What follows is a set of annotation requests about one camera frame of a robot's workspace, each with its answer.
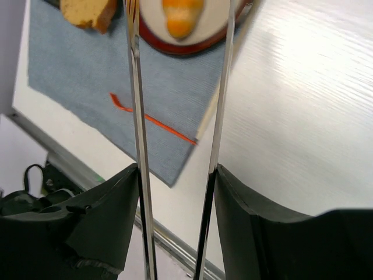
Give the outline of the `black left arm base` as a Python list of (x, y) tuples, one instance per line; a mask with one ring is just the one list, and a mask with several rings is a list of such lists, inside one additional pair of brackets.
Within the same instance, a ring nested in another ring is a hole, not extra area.
[[(41, 171), (41, 197), (36, 197), (30, 192), (29, 173), (34, 167)], [(24, 171), (23, 189), (1, 196), (1, 216), (40, 212), (82, 192), (83, 190), (78, 185), (50, 162), (47, 162), (45, 167), (32, 164)]]

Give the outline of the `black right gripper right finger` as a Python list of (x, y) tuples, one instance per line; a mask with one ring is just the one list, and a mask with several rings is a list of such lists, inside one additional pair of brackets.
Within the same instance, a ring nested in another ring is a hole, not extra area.
[(309, 216), (218, 165), (214, 192), (227, 279), (371, 279), (372, 210)]

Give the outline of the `metal tongs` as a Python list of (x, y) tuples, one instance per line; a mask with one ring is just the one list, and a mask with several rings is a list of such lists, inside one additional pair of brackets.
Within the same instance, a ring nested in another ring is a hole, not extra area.
[[(145, 251), (145, 276), (146, 279), (157, 279), (156, 253), (154, 246), (153, 213), (150, 189), (149, 161), (147, 154), (145, 112), (143, 103), (142, 74), (140, 68), (139, 51), (139, 2), (124, 1), (126, 18), (126, 32), (128, 41), (128, 61), (132, 93), (132, 109), (135, 125), (136, 153), (138, 163), (138, 186), (140, 191), (140, 216)], [(233, 58), (233, 38), (235, 31), (235, 1), (230, 2), (228, 13), (228, 26), (226, 33), (226, 47), (224, 53), (223, 69), (220, 78), (220, 87), (217, 101), (216, 120), (214, 124), (213, 142), (210, 154), (209, 176), (207, 179), (205, 201), (198, 243), (194, 279), (203, 279), (207, 238), (212, 212), (214, 187), (216, 182), (217, 164), (221, 142), (221, 133), (224, 118), (224, 105), (228, 77)]]

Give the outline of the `orange striped bread roll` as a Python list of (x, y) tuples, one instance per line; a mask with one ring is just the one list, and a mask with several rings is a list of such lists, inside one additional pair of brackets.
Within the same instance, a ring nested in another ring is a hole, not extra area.
[(163, 0), (166, 27), (171, 37), (187, 38), (197, 25), (204, 4), (203, 0)]

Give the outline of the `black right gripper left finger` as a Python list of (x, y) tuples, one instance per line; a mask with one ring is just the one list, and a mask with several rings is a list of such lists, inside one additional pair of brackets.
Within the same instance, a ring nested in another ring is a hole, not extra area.
[(1, 198), (2, 279), (117, 279), (125, 268), (139, 198), (128, 166), (78, 195)]

